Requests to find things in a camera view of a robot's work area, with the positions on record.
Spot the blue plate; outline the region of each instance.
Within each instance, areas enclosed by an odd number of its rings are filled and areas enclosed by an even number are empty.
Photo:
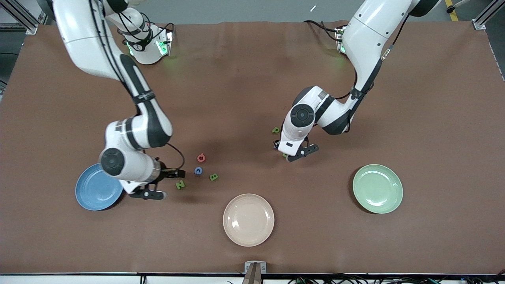
[[[108,176],[94,164],[87,168],[75,185],[75,198],[87,210],[98,211],[112,206],[121,196],[123,187],[119,180]]]

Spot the metal frame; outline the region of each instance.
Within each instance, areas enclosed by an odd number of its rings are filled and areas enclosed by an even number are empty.
[[[505,5],[505,0],[493,0],[475,19],[472,23],[476,30],[485,30],[485,23],[491,19]]]
[[[43,24],[47,20],[44,12],[41,12],[38,18],[35,18],[23,5],[17,0],[0,0],[0,7],[5,9],[18,24],[2,24],[2,30],[19,30],[26,29],[26,34],[36,34],[39,24]]]

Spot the table surface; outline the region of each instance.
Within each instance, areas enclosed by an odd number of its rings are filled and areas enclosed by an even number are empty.
[[[103,149],[109,122],[135,114],[121,84],[80,71],[56,27],[28,36],[0,105],[0,272],[496,273],[505,263],[505,84],[486,33],[470,22],[407,23],[349,133],[312,130],[318,153],[288,163],[272,150],[296,95],[350,89],[351,63],[303,23],[176,28],[172,56],[140,66],[174,126],[171,142],[208,177],[174,180],[168,197],[125,197],[87,211],[75,183]],[[170,165],[169,147],[147,151]],[[403,202],[366,212],[352,178],[393,169]],[[272,235],[245,248],[222,214],[254,193],[275,212]]]

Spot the gray floor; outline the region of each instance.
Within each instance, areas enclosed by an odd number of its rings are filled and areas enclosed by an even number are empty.
[[[471,20],[490,0],[472,0],[457,9],[460,20]],[[151,21],[177,24],[213,24],[220,22],[302,22],[304,20],[349,20],[363,0],[149,0],[136,7]],[[422,18],[409,21],[450,21],[444,1]],[[489,40],[498,62],[505,66],[505,9],[487,26]],[[25,38],[20,32],[0,32],[0,53],[18,53]],[[16,57],[0,55],[0,80],[8,82]]]

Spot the white plate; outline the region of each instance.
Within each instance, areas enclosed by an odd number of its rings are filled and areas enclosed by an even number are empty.
[[[235,197],[223,214],[224,231],[230,240],[243,247],[254,247],[268,239],[274,221],[268,201],[255,194]]]

